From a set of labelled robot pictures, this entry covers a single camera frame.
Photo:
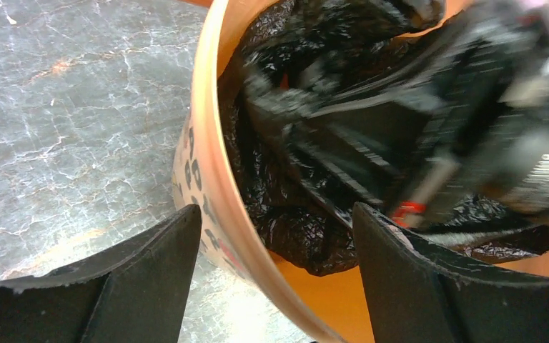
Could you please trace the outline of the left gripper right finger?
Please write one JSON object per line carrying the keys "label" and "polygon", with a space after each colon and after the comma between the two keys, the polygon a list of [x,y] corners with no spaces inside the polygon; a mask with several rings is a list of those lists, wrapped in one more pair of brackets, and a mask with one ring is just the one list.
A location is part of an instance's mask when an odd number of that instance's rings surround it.
{"label": "left gripper right finger", "polygon": [[377,342],[549,342],[549,277],[458,254],[367,204],[352,215]]}

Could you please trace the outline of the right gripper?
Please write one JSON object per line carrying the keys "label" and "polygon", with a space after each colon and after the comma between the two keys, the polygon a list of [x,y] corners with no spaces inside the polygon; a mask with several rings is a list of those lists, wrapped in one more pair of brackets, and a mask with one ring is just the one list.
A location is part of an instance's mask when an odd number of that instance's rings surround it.
{"label": "right gripper", "polygon": [[416,232],[549,226],[549,1],[476,1],[302,121],[302,154]]}

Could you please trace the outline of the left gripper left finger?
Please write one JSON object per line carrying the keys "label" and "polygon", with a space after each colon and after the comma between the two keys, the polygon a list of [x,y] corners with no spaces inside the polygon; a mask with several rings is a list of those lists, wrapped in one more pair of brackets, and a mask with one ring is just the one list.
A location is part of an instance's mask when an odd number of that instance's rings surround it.
{"label": "left gripper left finger", "polygon": [[201,228],[191,204],[45,276],[0,281],[0,342],[176,342]]}

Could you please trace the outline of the orange plastic trash bin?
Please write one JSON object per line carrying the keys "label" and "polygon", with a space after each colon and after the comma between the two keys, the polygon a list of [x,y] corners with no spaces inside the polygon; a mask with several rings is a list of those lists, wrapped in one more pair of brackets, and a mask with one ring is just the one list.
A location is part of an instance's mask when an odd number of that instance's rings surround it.
{"label": "orange plastic trash bin", "polygon": [[[231,168],[220,93],[239,92],[240,49],[250,33],[273,28],[278,14],[287,15],[281,1],[212,3],[195,58],[192,110],[175,155],[174,199],[179,206],[199,200],[208,258],[256,285],[306,334],[318,342],[377,342],[360,267],[314,277],[267,251]],[[549,277],[549,252],[493,266]]]}

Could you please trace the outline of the black plastic trash bag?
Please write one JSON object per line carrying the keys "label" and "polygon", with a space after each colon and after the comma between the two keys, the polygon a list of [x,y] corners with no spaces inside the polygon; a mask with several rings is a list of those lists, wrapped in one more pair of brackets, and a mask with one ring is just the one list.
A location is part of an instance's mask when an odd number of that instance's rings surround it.
{"label": "black plastic trash bag", "polygon": [[242,52],[244,106],[302,198],[444,247],[549,229],[549,4],[297,1]]}

